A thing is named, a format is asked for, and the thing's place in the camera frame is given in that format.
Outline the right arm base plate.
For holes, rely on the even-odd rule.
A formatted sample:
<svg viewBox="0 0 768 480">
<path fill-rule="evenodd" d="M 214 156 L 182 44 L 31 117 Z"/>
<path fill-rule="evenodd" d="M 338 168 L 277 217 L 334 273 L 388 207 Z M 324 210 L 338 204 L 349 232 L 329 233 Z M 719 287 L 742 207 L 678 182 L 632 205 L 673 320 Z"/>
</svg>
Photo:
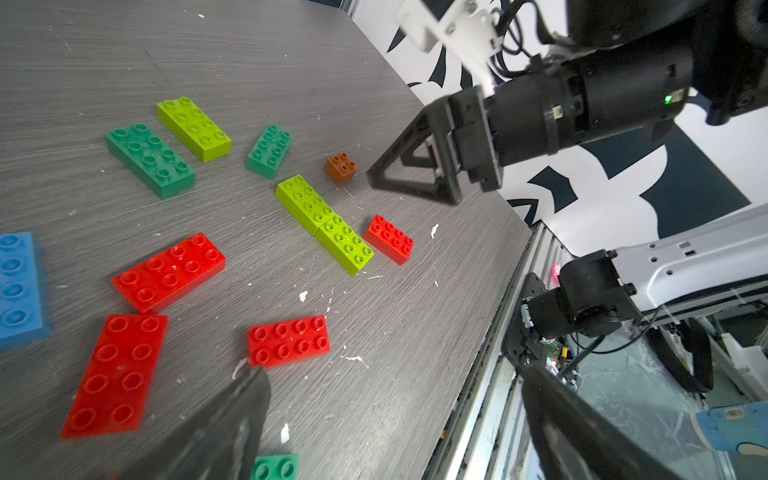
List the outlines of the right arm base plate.
<svg viewBox="0 0 768 480">
<path fill-rule="evenodd" d="M 520 374 L 529 367 L 544 367 L 549 341 L 566 335 L 568 328 L 560 289 L 547 290 L 538 275 L 528 273 L 513 308 L 502 353 Z"/>
</svg>

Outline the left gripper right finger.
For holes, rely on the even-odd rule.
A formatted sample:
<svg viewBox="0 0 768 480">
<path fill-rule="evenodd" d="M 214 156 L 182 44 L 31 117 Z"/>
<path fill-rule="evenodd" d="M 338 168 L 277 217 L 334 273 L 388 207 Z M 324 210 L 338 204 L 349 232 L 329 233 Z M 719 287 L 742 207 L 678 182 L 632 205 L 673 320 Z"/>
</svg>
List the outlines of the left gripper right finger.
<svg viewBox="0 0 768 480">
<path fill-rule="evenodd" d="M 522 370 L 531 440 L 546 479 L 676 479 L 541 367 Z"/>
</svg>

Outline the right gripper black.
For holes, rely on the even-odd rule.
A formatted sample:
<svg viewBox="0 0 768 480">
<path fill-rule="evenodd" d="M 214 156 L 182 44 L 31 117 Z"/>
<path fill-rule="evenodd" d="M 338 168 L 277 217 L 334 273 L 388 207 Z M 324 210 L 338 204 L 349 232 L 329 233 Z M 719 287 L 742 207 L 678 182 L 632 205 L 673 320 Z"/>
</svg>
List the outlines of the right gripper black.
<svg viewBox="0 0 768 480">
<path fill-rule="evenodd" d="M 463 90 L 426 106 L 366 176 L 375 190 L 456 206 L 463 199 L 461 169 L 483 191 L 498 190 L 505 166 L 574 146 L 588 127 L 586 87 L 576 65 L 536 61 L 488 98 Z M 396 162 L 430 171 L 433 181 L 389 177 Z"/>
</svg>

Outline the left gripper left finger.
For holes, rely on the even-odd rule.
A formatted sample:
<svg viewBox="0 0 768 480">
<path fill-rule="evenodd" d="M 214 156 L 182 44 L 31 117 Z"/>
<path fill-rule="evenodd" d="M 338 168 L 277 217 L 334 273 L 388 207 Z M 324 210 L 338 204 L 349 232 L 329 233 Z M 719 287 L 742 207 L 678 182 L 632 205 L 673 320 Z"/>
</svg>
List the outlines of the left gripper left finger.
<svg viewBox="0 0 768 480">
<path fill-rule="evenodd" d="M 250 479 L 269 409 L 267 372 L 252 367 L 115 479 Z"/>
</svg>

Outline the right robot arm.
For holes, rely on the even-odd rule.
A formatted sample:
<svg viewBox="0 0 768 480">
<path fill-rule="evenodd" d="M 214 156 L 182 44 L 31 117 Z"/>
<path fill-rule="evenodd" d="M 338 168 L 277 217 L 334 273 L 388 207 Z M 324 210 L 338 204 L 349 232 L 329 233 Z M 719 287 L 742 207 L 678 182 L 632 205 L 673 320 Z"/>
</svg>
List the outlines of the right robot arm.
<svg viewBox="0 0 768 480">
<path fill-rule="evenodd" d="M 643 147 L 665 147 L 667 171 L 643 192 L 659 237 L 565 264 L 556 288 L 529 298 L 505 342 L 521 361 L 535 340 L 579 334 L 599 352 L 628 320 L 693 294 L 767 275 L 767 210 L 745 209 L 698 172 L 676 117 L 692 91 L 717 126 L 767 104 L 763 1 L 570 1 L 568 33 L 536 25 L 546 56 L 490 67 L 521 3 L 489 12 L 473 1 L 405 1 L 403 33 L 421 50 L 442 43 L 477 79 L 427 105 L 370 167 L 370 185 L 448 205 L 466 173 L 484 191 L 505 167 L 580 147 L 610 174 Z"/>
</svg>

